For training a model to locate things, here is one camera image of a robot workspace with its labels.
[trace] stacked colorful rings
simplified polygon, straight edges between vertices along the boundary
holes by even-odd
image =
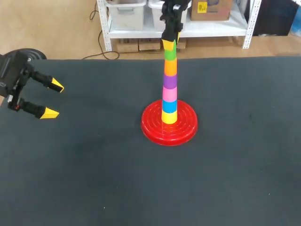
[[[165,65],[163,78],[162,121],[173,124],[177,121],[177,56],[176,43],[163,40]]]

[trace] red base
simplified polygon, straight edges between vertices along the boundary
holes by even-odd
[[[165,124],[161,119],[162,100],[150,104],[143,112],[141,128],[152,142],[175,146],[186,143],[198,130],[198,118],[192,107],[178,100],[178,120],[174,124]]]

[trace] purple ring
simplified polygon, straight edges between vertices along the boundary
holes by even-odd
[[[166,89],[174,89],[177,87],[177,75],[174,76],[163,76],[163,86]]]

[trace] ring stacking tower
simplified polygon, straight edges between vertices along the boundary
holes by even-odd
[[[198,119],[187,103],[177,100],[176,42],[162,41],[165,51],[163,100],[153,102],[144,110],[141,127],[154,143],[174,146],[194,137]]]

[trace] pink ring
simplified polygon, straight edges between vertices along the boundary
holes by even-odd
[[[163,100],[167,102],[174,102],[177,99],[177,87],[173,89],[166,89],[163,87]]]

